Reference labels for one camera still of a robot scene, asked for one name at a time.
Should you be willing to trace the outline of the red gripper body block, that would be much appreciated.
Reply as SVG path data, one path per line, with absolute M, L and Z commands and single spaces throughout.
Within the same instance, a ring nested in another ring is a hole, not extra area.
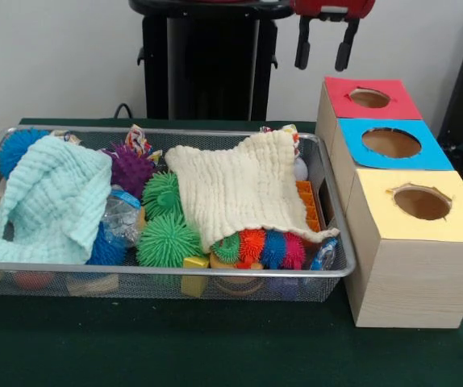
M 290 0 L 295 14 L 322 21 L 363 19 L 373 9 L 374 4 L 374 0 Z

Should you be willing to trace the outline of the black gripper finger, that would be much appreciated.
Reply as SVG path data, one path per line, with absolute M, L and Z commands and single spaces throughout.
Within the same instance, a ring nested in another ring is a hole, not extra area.
M 301 16 L 299 20 L 298 45 L 294 62 L 294 66 L 298 69 L 307 68 L 310 52 L 310 21 L 311 19 L 306 16 Z
M 344 39 L 340 43 L 336 55 L 335 70 L 337 72 L 342 72 L 348 67 L 353 41 L 358 31 L 359 24 L 359 19 L 351 19 L 348 21 L 348 27 L 344 33 Z

